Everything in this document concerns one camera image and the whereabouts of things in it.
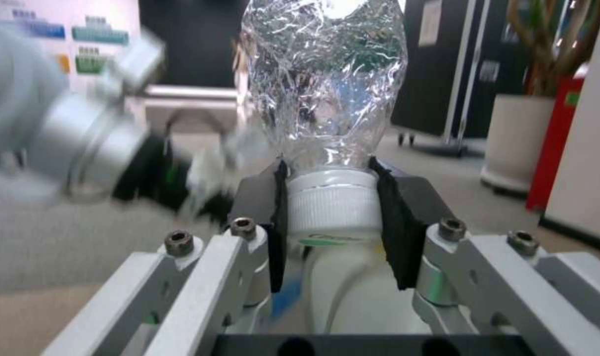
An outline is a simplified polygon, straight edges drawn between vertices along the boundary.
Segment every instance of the white planter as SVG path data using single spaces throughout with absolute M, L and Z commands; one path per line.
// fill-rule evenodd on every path
M 493 187 L 528 192 L 555 100 L 527 95 L 496 96 L 481 179 Z

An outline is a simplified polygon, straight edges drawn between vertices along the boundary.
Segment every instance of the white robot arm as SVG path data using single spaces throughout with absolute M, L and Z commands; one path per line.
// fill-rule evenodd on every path
M 89 185 L 188 217 L 215 197 L 227 205 L 218 196 L 224 178 L 266 140 L 243 131 L 192 157 L 137 125 L 124 96 L 143 91 L 163 61 L 163 43 L 144 32 L 107 63 L 92 93 L 77 94 L 33 43 L 0 28 L 0 184 L 39 199 Z

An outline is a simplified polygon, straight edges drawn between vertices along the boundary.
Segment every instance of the gray carpet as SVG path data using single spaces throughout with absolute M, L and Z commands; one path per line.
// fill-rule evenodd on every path
M 196 149 L 210 141 L 204 137 L 187 143 Z M 409 174 L 428 178 L 473 232 L 537 227 L 539 217 L 526 212 L 523 201 L 495 196 L 480 185 L 481 157 L 456 159 L 399 148 L 393 133 L 384 137 L 377 155 Z M 246 173 L 254 174 L 270 160 L 263 158 Z M 0 192 L 0 293 L 105 281 L 130 252 L 156 250 L 167 232 L 183 227 L 149 205 L 43 208 Z M 214 232 L 204 222 L 187 228 L 202 237 Z

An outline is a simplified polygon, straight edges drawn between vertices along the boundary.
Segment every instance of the crumpled plastic bottle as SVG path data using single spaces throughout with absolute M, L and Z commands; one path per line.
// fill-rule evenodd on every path
M 290 166 L 289 230 L 307 245 L 380 234 L 367 166 L 405 76 L 402 16 L 397 0 L 251 0 L 245 10 L 250 105 Z

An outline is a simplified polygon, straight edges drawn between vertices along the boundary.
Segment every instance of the red container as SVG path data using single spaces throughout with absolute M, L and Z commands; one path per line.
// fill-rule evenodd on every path
M 546 210 L 559 163 L 564 154 L 570 126 L 575 117 L 582 86 L 583 78 L 566 78 L 562 79 L 559 84 L 553 115 L 546 131 L 544 146 L 542 146 L 542 154 L 526 199 L 526 209 L 528 210 Z

